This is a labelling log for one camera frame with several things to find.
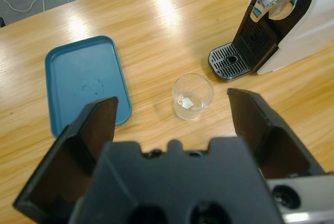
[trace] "drinking glass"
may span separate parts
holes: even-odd
[[[213,100],[213,87],[199,74],[185,74],[173,86],[174,109],[184,120],[197,119]]]

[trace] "drip tray grate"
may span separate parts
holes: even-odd
[[[234,79],[251,71],[233,43],[212,50],[209,63],[214,72],[223,79]]]

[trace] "screw hole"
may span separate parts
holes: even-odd
[[[129,224],[167,224],[164,212],[158,206],[138,206],[130,216]]]
[[[142,155],[147,159],[154,159],[154,158],[159,158],[162,154],[163,152],[160,149],[155,149],[151,152]]]
[[[289,186],[275,186],[272,190],[275,201],[283,207],[296,209],[301,206],[301,199],[294,189]]]
[[[227,213],[216,203],[201,202],[190,217],[191,224],[231,224]]]
[[[190,151],[188,155],[191,157],[203,157],[203,153],[201,151]]]

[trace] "teal tray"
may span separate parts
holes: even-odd
[[[132,112],[115,43],[97,36],[51,50],[45,58],[51,132],[55,138],[92,101],[117,96],[116,126]]]

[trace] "wood grain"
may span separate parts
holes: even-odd
[[[54,139],[47,108],[44,59],[56,46],[106,35],[117,46],[133,104],[115,141],[142,149],[206,148],[234,135],[228,87],[260,93],[287,121],[325,170],[334,170],[334,44],[265,75],[220,82],[209,52],[231,42],[248,0],[78,0],[0,29],[0,215],[30,223],[11,204]],[[172,109],[172,86],[185,73],[205,75],[214,100],[196,121]]]

